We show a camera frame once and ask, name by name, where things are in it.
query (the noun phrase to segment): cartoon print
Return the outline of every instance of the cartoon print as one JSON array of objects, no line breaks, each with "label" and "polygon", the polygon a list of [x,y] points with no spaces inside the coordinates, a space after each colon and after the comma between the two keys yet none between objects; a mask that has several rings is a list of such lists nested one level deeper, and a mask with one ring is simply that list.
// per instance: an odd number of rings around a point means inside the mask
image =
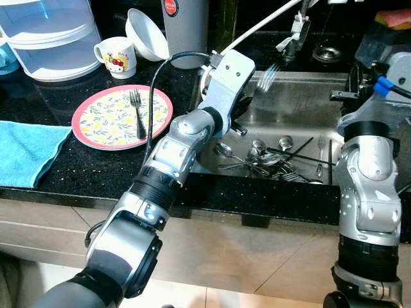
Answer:
[{"label": "cartoon print", "polygon": [[114,56],[108,53],[104,56],[107,69],[114,73],[125,72],[127,70],[127,59],[124,56]]}]

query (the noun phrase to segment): mug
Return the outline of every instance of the mug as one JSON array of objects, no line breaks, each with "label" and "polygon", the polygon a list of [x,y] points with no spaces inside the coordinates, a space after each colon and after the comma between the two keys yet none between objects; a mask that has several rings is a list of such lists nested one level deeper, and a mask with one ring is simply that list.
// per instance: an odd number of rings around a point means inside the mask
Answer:
[{"label": "mug", "polygon": [[136,73],[136,54],[129,38],[108,38],[94,46],[94,54],[117,79],[129,78]]},{"label": "mug", "polygon": [[14,72],[19,68],[19,63],[6,40],[0,37],[0,75]]}]

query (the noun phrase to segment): white bowl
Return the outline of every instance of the white bowl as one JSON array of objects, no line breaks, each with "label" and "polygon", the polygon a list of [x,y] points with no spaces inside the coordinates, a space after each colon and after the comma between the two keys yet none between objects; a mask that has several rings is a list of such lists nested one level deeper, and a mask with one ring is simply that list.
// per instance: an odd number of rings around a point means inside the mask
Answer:
[{"label": "white bowl", "polygon": [[159,27],[142,11],[131,8],[127,13],[126,34],[137,54],[149,61],[170,57],[167,40]]}]

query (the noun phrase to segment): blue towel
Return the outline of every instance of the blue towel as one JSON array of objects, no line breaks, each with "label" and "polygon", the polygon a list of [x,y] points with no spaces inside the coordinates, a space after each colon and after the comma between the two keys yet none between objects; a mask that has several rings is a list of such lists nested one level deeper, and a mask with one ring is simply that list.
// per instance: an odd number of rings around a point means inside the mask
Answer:
[{"label": "blue towel", "polygon": [[0,121],[0,186],[36,187],[70,132],[70,126]]}]

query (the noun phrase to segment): thermos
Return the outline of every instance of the thermos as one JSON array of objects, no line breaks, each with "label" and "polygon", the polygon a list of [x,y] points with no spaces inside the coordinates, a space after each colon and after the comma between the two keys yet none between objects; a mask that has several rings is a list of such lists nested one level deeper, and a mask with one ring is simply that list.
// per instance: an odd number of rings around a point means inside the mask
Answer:
[{"label": "thermos", "polygon": [[[209,0],[161,0],[170,55],[183,51],[207,52]],[[195,69],[204,57],[185,56],[172,64],[180,69]]]}]

